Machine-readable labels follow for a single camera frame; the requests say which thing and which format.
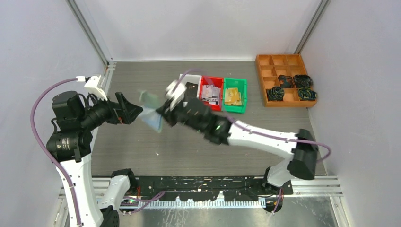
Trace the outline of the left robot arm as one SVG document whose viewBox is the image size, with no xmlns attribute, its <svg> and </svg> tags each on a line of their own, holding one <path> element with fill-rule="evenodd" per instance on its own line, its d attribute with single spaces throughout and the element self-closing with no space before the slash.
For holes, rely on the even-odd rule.
<svg viewBox="0 0 401 227">
<path fill-rule="evenodd" d="M 143 110 L 127 101 L 121 92 L 116 93 L 116 98 L 116 102 L 96 99 L 93 106 L 84 106 L 81 94 L 67 91 L 52 100 L 54 132 L 46 147 L 60 163 L 58 171 L 65 187 L 71 225 L 119 226 L 123 197 L 138 189 L 131 169 L 116 170 L 103 199 L 96 200 L 91 174 L 92 131 L 103 123 L 130 124 Z"/>
</svg>

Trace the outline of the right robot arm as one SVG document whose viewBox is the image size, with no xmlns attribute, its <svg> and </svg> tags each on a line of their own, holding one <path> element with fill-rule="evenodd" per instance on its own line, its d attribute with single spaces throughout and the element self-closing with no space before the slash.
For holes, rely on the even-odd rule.
<svg viewBox="0 0 401 227">
<path fill-rule="evenodd" d="M 203 133 L 214 144 L 241 146 L 266 151 L 283 158 L 279 164 L 265 171 L 262 187 L 268 194 L 275 194 L 286 182 L 299 178 L 313 180 L 317 164 L 318 147 L 311 132 L 300 129 L 286 133 L 258 128 L 228 116 L 213 113 L 200 100 L 191 100 L 175 107 L 166 101 L 156 110 L 170 125 L 186 125 Z"/>
</svg>

